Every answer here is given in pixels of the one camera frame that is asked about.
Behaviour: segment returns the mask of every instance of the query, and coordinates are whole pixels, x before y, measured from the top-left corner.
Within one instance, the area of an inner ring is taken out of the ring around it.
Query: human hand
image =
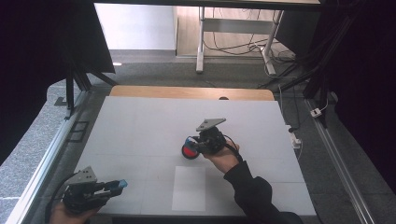
[[[238,144],[234,145],[233,142],[229,140],[227,140],[227,144],[232,147],[236,147],[236,150],[239,151]],[[226,174],[231,168],[233,168],[236,164],[239,163],[238,159],[227,147],[224,147],[215,155],[203,154],[203,156],[208,160],[212,161],[213,164],[215,164],[215,166],[224,174]]]
[[[81,214],[72,214],[69,212],[64,203],[58,203],[52,209],[50,224],[84,224],[88,218],[95,215],[101,208],[95,208]]]

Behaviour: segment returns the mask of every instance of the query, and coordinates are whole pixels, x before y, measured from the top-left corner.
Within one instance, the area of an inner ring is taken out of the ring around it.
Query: floor
[[[111,55],[113,62],[120,62],[122,65],[116,66],[116,75],[107,75],[124,85],[257,89],[271,80],[265,75],[260,58],[244,60],[234,57],[207,58],[204,73],[196,75],[195,60],[189,57],[175,57],[166,52],[155,51],[136,54],[133,50],[111,50]],[[281,72],[286,67],[287,65],[283,63],[276,64],[276,71]],[[299,76],[300,72],[295,71],[290,75]],[[83,112],[77,119],[77,122],[87,123],[88,128],[85,134],[81,135],[76,125],[68,134],[61,156],[57,158],[56,165],[50,170],[50,177],[45,180],[44,187],[37,193],[36,200],[24,223],[42,222],[44,206],[56,185],[65,175],[74,171],[102,102],[110,91],[110,87],[102,80],[92,76],[90,80],[93,88],[88,92],[88,98],[82,105]],[[269,88],[276,89],[279,83],[289,81],[289,78],[277,80]],[[297,85],[293,89],[282,92],[281,95],[276,94],[276,100],[283,109],[285,122],[297,128],[295,134],[303,140],[303,151],[296,150],[296,156],[300,156],[299,163],[318,217],[302,217],[302,219],[305,224],[362,223],[318,134],[318,129],[309,115],[305,99],[302,97],[305,84]],[[75,88],[75,93],[78,98],[77,88]],[[58,132],[65,116],[64,97],[64,81],[55,83],[49,88],[48,101],[43,110],[11,156],[0,167],[2,179],[0,189],[6,189],[0,192],[0,223],[6,223],[35,172],[35,168]],[[334,143],[361,191],[363,199],[367,202],[375,223],[394,224],[396,220],[395,195],[359,144],[338,120],[333,111],[336,100],[330,99],[326,120]],[[152,223],[153,221],[167,223],[174,220],[146,218],[134,219],[133,223]],[[111,220],[109,217],[96,217],[92,223],[120,223],[120,221]]]

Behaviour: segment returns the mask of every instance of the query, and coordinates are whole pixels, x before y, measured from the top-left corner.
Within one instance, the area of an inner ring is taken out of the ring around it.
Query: white wall
[[[95,4],[109,49],[176,49],[175,7]]]

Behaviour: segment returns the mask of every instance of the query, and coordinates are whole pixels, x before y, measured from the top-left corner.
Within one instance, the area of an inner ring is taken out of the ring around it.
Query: white table
[[[273,186],[279,210],[316,215],[277,102],[114,96],[106,98],[76,168],[90,165],[101,182],[129,183],[100,213],[243,216],[223,174],[202,156],[189,161],[180,153],[186,137],[213,118],[227,119],[219,129],[241,146],[253,176]]]

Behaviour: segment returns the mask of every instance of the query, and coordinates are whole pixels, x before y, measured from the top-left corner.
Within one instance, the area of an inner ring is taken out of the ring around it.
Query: black sleeve
[[[259,176],[253,178],[245,161],[235,165],[224,179],[233,185],[235,201],[249,218],[265,224],[288,223],[271,202],[271,185]]]

